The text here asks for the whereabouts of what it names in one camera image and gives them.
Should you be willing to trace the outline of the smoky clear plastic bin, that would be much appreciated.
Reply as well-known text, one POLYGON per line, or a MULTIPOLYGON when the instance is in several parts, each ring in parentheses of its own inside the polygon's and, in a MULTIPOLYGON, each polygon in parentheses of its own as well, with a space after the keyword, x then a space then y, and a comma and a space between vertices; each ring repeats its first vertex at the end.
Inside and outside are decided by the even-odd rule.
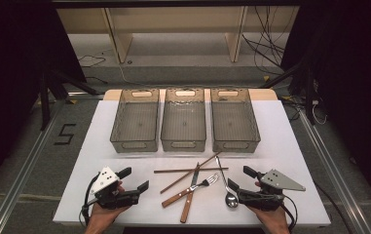
POLYGON ((160 91, 122 90, 110 141, 118 153, 158 150, 160 91))
POLYGON ((166 90, 161 132, 167 152, 203 152, 206 141, 204 89, 166 90))
POLYGON ((210 90, 212 150, 253 153, 261 137, 248 89, 210 90))

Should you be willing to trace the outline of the black tripod stand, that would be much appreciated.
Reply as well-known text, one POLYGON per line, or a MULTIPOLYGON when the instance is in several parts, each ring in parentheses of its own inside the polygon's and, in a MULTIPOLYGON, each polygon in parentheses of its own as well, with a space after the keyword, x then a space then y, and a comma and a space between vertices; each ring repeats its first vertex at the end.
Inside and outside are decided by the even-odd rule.
POLYGON ((49 92, 51 92, 58 100, 65 100, 69 97, 69 93, 63 86, 64 83, 70 83, 72 86, 79 88, 80 90, 85 91, 92 96, 100 95, 99 91, 89 87, 76 78, 72 78, 71 76, 58 69, 50 69, 44 71, 39 81, 39 94, 42 106, 42 131, 44 131, 48 127, 48 124, 51 121, 49 92))
POLYGON ((310 64, 303 59, 291 68, 284 71, 277 78, 266 82, 260 86, 260 89, 270 89, 274 85, 291 77, 292 81, 289 84, 288 91, 291 95, 299 96, 300 93, 305 95, 305 111, 309 122, 314 125, 315 117, 313 114, 313 100, 314 100, 314 73, 310 64))

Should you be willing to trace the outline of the person's left hand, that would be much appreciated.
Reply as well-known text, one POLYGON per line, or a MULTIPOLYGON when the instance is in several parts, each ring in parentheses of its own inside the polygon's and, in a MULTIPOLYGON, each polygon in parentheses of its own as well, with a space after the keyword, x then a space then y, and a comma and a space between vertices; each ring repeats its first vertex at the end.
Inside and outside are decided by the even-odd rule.
POLYGON ((103 209, 98 203, 93 205, 93 209, 91 212, 91 219, 89 221, 88 227, 89 228, 104 228, 106 229, 110 226, 115 219, 128 210, 130 206, 117 208, 115 210, 107 210, 103 209))

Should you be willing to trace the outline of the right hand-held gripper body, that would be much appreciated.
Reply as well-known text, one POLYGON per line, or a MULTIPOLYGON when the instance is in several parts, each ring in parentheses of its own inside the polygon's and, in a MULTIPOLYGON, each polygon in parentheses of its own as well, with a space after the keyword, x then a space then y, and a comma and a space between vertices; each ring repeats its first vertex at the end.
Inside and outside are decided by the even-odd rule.
POLYGON ((260 184, 260 190, 254 192, 240 188, 238 198, 241 204, 262 211, 275 211, 280 207, 283 204, 284 189, 294 191, 306 190, 305 186, 275 169, 265 174, 257 172, 257 179, 260 184))

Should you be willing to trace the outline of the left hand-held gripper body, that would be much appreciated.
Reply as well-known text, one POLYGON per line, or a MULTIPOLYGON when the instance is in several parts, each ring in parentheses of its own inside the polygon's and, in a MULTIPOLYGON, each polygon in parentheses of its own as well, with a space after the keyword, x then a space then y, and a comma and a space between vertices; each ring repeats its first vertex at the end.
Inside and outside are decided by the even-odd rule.
POLYGON ((93 183, 91 193, 95 201, 107 210, 137 205, 139 200, 139 191, 120 191, 117 173, 109 167, 104 167, 98 174, 96 181, 93 183))

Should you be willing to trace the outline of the wooden handled fork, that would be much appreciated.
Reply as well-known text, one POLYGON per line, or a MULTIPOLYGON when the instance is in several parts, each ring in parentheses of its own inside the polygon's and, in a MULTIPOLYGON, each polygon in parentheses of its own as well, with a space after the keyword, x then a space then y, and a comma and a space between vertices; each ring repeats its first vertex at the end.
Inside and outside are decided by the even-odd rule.
POLYGON ((197 190, 198 188, 212 185, 213 183, 215 183, 218 180, 218 178, 219 178, 218 174, 211 175, 208 178, 204 179, 201 183, 191 185, 190 187, 186 188, 185 190, 182 190, 181 192, 179 192, 179 193, 173 195, 172 197, 166 199, 165 201, 162 202, 162 206, 164 208, 166 208, 170 204, 176 202, 177 200, 183 198, 185 195, 188 195, 189 193, 197 190))

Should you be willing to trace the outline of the black curtain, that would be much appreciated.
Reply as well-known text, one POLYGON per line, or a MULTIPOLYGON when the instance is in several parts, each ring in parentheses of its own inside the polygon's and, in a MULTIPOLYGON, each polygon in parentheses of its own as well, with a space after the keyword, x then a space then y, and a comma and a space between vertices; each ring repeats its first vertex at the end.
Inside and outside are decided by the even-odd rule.
POLYGON ((301 0, 282 67, 298 62, 316 30, 317 93, 371 185, 371 0, 301 0))
POLYGON ((55 71, 85 80, 57 10, 0 0, 0 166, 39 95, 40 79, 65 95, 55 71))

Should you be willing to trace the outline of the beige wooden desk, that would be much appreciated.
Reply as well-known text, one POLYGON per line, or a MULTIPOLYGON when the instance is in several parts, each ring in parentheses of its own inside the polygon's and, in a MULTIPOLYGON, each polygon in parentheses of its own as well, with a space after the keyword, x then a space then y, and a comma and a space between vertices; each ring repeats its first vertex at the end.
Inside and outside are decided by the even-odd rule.
POLYGON ((265 25, 273 33, 293 27, 297 6, 157 7, 59 9, 69 34, 109 35, 116 60, 126 60, 134 33, 222 33, 230 61, 239 58, 245 32, 260 32, 265 25))

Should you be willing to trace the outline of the person's right hand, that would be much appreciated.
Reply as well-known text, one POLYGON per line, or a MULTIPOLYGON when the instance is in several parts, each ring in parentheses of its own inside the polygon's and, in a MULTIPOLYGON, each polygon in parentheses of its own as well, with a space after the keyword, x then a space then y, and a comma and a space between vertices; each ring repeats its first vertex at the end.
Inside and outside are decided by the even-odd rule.
POLYGON ((262 211, 253 207, 249 207, 249 209, 256 214, 259 220, 263 224, 271 224, 271 225, 286 225, 286 215, 283 208, 277 208, 275 211, 262 211))

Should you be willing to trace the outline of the aluminium floor rail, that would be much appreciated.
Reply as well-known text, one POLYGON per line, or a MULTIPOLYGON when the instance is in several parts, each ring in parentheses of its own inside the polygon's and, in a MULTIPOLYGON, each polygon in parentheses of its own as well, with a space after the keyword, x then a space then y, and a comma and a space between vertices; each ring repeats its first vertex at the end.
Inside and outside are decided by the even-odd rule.
POLYGON ((64 106, 64 101, 57 101, 53 104, 51 120, 44 127, 43 130, 39 131, 37 136, 32 139, 31 149, 26 154, 25 159, 20 164, 20 169, 15 175, 9 178, 7 184, 7 190, 0 193, 0 234, 2 233, 17 201, 20 198, 20 194, 30 178, 30 175, 39 159, 43 148, 48 141, 54 124, 56 123, 56 117, 64 106))
POLYGON ((307 119, 304 110, 300 111, 300 119, 308 133, 309 138, 313 142, 318 157, 320 158, 320 161, 325 168, 330 181, 332 182, 340 200, 342 201, 342 204, 355 229, 355 233, 371 234, 371 227, 368 223, 368 219, 363 213, 363 209, 352 195, 352 192, 347 186, 341 171, 338 169, 334 160, 332 159, 331 154, 325 146, 316 127, 313 126, 307 119))

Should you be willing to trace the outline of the metal spoon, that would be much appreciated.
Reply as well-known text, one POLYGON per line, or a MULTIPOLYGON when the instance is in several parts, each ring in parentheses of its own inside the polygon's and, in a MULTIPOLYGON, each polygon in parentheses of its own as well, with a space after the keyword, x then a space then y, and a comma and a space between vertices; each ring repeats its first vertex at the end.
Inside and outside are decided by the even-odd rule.
POLYGON ((227 193, 225 195, 225 203, 229 208, 235 209, 239 205, 238 198, 231 192, 231 190, 228 186, 227 179, 226 179, 226 177, 223 173, 223 167, 221 165, 221 162, 220 162, 220 159, 219 159, 218 156, 215 157, 215 161, 216 161, 216 163, 219 167, 220 174, 221 174, 225 189, 227 191, 227 193))

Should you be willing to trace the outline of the wooden handled knife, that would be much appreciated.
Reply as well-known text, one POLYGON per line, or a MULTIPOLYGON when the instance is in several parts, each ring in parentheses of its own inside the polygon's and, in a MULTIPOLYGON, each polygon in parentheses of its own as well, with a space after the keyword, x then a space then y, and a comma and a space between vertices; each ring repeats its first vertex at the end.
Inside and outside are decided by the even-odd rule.
MULTIPOLYGON (((192 182, 191 182, 191 186, 197 184, 198 176, 199 176, 199 169, 195 169, 194 174, 193 174, 193 178, 192 178, 192 182)), ((191 191, 190 193, 187 194, 186 201, 185 201, 185 204, 184 204, 184 208, 183 208, 181 218, 180 218, 181 223, 185 223, 187 221, 188 213, 189 213, 190 208, 191 208, 192 199, 193 199, 193 191, 191 191)))

